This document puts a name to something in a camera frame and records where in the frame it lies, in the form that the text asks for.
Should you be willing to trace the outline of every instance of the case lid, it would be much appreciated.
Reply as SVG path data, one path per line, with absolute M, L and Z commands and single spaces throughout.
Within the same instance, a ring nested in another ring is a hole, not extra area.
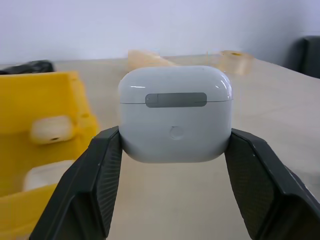
M 187 107 L 183 101 L 200 104 L 233 99 L 228 77 L 211 66 L 139 68 L 124 76 L 118 91 L 122 104 L 153 104 L 157 96 L 164 105 L 173 101 L 176 107 Z

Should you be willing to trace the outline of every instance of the table surface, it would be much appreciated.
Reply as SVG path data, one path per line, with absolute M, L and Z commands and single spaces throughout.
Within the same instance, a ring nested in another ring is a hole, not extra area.
M 170 57 L 206 65 L 206 56 Z M 57 62 L 78 71 L 101 129 L 119 124 L 117 87 L 126 59 Z M 255 59 L 251 73 L 227 74 L 232 127 L 265 139 L 320 199 L 320 79 Z M 249 240 L 224 155 L 203 163 L 146 164 L 122 158 L 110 240 Z

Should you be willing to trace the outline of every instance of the tape roll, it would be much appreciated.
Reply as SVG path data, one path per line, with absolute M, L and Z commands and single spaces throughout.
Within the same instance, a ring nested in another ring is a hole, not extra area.
M 250 73 L 253 59 L 248 53 L 225 50 L 221 52 L 217 68 L 225 73 L 245 75 Z

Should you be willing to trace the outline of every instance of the yellow container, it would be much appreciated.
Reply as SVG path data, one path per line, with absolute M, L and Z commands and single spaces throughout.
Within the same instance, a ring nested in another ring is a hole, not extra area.
M 32 143 L 32 123 L 56 116 L 71 119 L 75 136 L 51 144 Z M 77 73 L 0 76 L 0 240 L 23 239 L 30 234 L 56 187 L 22 191 L 28 171 L 76 160 L 96 133 L 97 121 Z

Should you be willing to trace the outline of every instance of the airpods case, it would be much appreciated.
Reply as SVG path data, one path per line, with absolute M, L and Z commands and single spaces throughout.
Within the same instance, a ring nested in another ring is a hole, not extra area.
M 210 66 L 145 67 L 119 83 L 124 151 L 144 163 L 217 158 L 231 135 L 232 88 Z

